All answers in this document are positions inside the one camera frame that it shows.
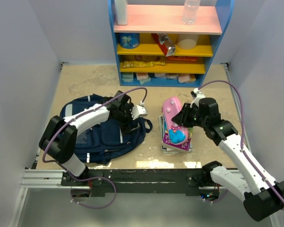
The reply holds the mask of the pink blue pencil case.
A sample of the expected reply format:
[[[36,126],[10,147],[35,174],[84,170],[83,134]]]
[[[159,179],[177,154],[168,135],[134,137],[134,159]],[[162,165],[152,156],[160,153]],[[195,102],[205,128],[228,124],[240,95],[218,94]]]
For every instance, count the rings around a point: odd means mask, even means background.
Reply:
[[[162,105],[162,113],[167,125],[168,134],[173,144],[182,144],[188,138],[188,129],[172,122],[172,118],[180,112],[182,104],[177,97],[170,97]]]

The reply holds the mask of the navy blue backpack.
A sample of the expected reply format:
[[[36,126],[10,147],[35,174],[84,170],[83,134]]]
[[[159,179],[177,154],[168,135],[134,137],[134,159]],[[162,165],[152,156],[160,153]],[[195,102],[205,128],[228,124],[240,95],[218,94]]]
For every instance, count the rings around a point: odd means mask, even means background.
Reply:
[[[132,103],[128,95],[120,96],[121,91],[117,91],[114,101],[120,103]],[[139,128],[130,134],[123,135],[118,126],[117,120],[111,118],[105,122],[97,124],[77,136],[73,136],[70,141],[64,143],[63,148],[72,150],[83,163],[108,164],[112,159],[123,156],[143,141],[147,133],[152,130],[150,120],[140,117],[136,119]]]

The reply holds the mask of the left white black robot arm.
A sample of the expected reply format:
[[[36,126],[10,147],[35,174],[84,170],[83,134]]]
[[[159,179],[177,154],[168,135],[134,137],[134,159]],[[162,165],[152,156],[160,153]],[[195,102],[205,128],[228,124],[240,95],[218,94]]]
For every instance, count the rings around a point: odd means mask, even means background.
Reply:
[[[149,132],[142,117],[146,113],[144,102],[134,105],[127,92],[78,98],[50,119],[39,148],[77,185],[85,185],[88,163],[106,165],[142,144]]]

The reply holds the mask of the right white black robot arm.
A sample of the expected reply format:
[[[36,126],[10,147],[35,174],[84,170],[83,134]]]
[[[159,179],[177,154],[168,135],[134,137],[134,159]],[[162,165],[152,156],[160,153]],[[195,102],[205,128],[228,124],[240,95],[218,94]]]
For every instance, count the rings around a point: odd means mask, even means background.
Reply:
[[[213,98],[201,98],[184,104],[173,117],[180,126],[203,128],[211,139],[235,164],[241,177],[233,174],[221,163],[213,161],[202,167],[202,182],[217,183],[243,202],[249,216],[255,221],[284,209],[284,182],[272,177],[241,142],[241,136],[230,121],[223,120],[219,106]]]

